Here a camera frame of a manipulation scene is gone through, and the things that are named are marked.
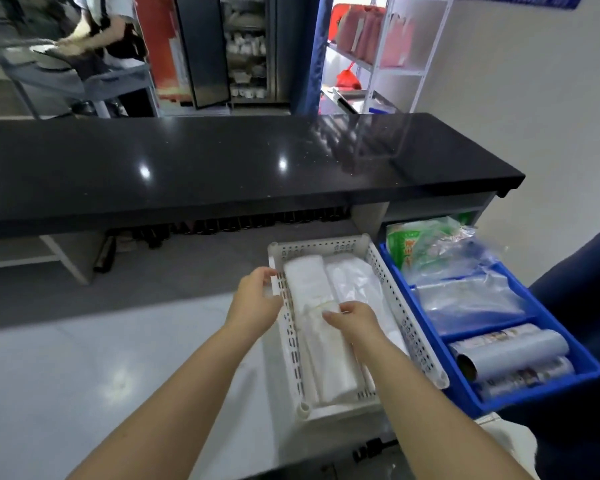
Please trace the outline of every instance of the white cloth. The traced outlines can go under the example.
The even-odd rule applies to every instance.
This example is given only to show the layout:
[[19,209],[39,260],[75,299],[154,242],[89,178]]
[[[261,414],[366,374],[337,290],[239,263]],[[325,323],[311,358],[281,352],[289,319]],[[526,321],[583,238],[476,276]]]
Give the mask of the white cloth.
[[341,253],[325,258],[324,267],[338,301],[361,301],[368,304],[387,338],[409,355],[398,323],[384,298],[382,283],[371,265],[353,254]]
[[351,345],[322,318],[325,310],[340,311],[331,293],[322,256],[302,256],[285,263],[285,275],[298,338],[309,351],[319,400],[323,404],[345,401],[348,395],[363,389],[365,383]]
[[[93,21],[100,25],[102,19],[100,0],[73,0],[73,2],[83,10],[88,10]],[[124,16],[129,18],[130,22],[136,23],[136,5],[134,0],[105,0],[105,3],[107,14],[110,18],[115,15]],[[117,57],[112,57],[106,49],[104,52],[104,63],[119,69],[131,69],[131,67],[144,64],[143,61],[138,61],[136,59],[119,59]]]

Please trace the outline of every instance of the white shirt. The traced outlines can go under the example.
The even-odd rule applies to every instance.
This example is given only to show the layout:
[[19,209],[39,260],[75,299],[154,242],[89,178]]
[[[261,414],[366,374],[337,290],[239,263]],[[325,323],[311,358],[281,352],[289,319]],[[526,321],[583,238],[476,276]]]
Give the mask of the white shirt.
[[[73,0],[83,10],[88,10],[94,22],[100,25],[102,14],[100,12],[100,0]],[[105,0],[107,15],[111,18],[114,15],[130,18],[131,22],[136,22],[136,6],[134,0]],[[141,66],[142,61],[136,59],[118,59],[104,51],[104,63],[112,67],[129,69],[131,67]]]

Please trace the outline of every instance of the dark blue fabric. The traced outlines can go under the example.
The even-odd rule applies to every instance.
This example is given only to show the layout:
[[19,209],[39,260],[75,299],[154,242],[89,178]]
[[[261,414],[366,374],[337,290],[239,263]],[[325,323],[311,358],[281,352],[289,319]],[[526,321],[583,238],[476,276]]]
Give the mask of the dark blue fabric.
[[[600,233],[529,290],[600,361]],[[600,478],[600,379],[501,416],[538,438],[543,480]]]
[[318,114],[332,6],[333,0],[311,0],[307,7],[298,69],[291,91],[291,114]]

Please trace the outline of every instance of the white wall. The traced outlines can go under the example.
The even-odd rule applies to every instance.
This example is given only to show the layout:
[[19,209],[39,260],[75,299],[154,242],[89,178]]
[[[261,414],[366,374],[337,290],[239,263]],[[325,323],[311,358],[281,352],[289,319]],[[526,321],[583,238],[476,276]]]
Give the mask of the white wall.
[[479,222],[525,284],[600,231],[600,0],[456,0],[418,110],[526,173]]

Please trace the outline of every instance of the blue plastic bin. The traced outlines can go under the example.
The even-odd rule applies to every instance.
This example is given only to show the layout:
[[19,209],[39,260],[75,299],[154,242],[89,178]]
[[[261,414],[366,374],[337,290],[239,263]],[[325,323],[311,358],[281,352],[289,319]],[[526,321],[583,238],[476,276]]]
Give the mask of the blue plastic bin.
[[[538,300],[536,300],[527,288],[522,286],[522,283],[520,283],[502,263],[497,263],[491,268],[500,274],[504,274],[509,279],[510,288],[517,293],[517,295],[527,300],[529,309],[532,310],[532,313],[527,317],[517,318],[504,325],[500,324],[498,326],[483,327],[472,331],[441,337],[424,313],[413,291],[404,280],[404,276],[400,272],[400,269],[398,269],[398,266],[393,262],[389,252],[387,252],[385,243],[380,244],[380,254],[391,271],[393,279],[395,279],[395,282],[398,284],[398,288],[404,295],[407,304],[411,307],[418,322],[420,322],[427,339],[429,339],[429,343],[438,355],[438,359],[440,359],[442,367],[448,373],[450,385],[445,389],[446,395],[456,404],[456,406],[462,409],[462,411],[471,418],[478,418],[490,412],[501,410],[512,404],[519,404],[524,401],[531,401],[546,395],[554,394],[584,381],[600,377],[600,362],[598,362],[593,355],[591,355],[589,351],[586,350],[586,348],[584,348],[584,346],[579,343],[572,334],[570,334],[567,329],[565,329],[565,327],[563,327],[560,322],[558,322],[558,320],[542,306],[542,304],[540,304]],[[520,389],[511,394],[496,397],[489,401],[481,400],[460,372],[447,344],[491,331],[502,330],[503,328],[510,326],[520,325],[522,323],[533,323],[542,329],[551,329],[560,333],[569,344],[569,354],[567,355],[567,358],[573,364],[575,374],[554,379],[544,385]]]

